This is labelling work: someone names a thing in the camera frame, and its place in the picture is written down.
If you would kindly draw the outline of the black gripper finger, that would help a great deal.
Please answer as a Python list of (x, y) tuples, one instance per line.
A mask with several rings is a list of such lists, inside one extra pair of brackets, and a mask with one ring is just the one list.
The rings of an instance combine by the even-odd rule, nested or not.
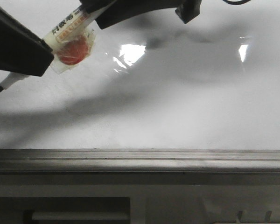
[(52, 49), (0, 7), (0, 70), (41, 77), (53, 60)]
[(147, 12), (175, 8), (183, 23), (188, 23), (200, 14), (200, 0), (81, 0), (86, 12), (107, 9), (95, 19), (101, 29)]

